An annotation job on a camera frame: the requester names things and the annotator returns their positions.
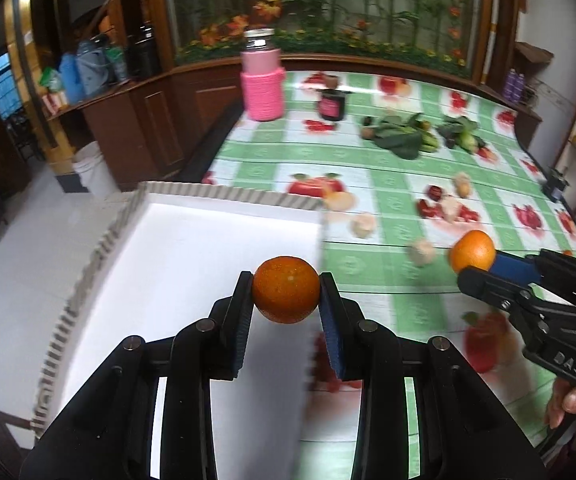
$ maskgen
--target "white bucket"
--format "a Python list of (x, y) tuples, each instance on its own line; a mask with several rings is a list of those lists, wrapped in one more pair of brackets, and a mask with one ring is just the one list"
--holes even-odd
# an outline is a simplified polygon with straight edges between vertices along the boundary
[(82, 186), (87, 187), (95, 198), (103, 200), (119, 190), (96, 141), (74, 154), (72, 168), (78, 173)]

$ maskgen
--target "orange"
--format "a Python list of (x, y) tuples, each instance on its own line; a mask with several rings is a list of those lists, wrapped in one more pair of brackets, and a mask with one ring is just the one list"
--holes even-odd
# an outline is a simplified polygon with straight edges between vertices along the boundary
[(277, 256), (263, 262), (252, 280), (255, 305), (270, 321), (297, 323), (319, 304), (319, 276), (310, 264), (295, 256)]
[(456, 273), (468, 266), (488, 270), (492, 267), (496, 256), (495, 245), (486, 233), (469, 231), (453, 245), (448, 254), (448, 261)]

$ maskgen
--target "cabinet door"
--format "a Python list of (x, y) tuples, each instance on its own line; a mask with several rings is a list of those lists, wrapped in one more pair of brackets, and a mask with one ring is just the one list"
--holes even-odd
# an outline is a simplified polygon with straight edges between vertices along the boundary
[(185, 120), (184, 147), (194, 153), (228, 105), (242, 98), (239, 64), (176, 73), (173, 83)]
[(179, 170), (185, 150), (183, 122), (170, 78), (162, 78), (130, 92), (152, 158), (161, 176)]
[(112, 176), (122, 190), (161, 176), (130, 100), (130, 93), (101, 99), (83, 108)]

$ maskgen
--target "white floor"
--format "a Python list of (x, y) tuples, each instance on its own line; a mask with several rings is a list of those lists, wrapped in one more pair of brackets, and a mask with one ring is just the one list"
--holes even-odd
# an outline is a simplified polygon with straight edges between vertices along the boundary
[[(29, 419), (37, 378), (56, 318), (128, 194), (103, 202), (65, 194), (41, 165), (27, 189), (10, 199), (0, 239), (0, 410)], [(30, 432), (17, 436), (32, 446)]]

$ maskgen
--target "screw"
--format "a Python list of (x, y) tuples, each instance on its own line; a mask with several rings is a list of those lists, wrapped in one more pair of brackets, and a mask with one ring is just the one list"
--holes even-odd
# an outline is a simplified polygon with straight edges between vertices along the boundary
[(441, 350), (443, 352), (444, 350), (447, 350), (450, 348), (450, 341), (448, 341), (443, 336), (433, 337), (433, 346), (437, 350)]
[(372, 319), (362, 319), (357, 325), (362, 332), (375, 332), (378, 328), (378, 325)]
[(216, 323), (210, 319), (209, 317), (204, 317), (203, 319), (199, 319), (194, 326), (197, 328), (199, 332), (209, 332), (213, 328), (216, 327)]
[(138, 335), (129, 335), (122, 342), (123, 348), (126, 350), (134, 350), (141, 346), (141, 338)]

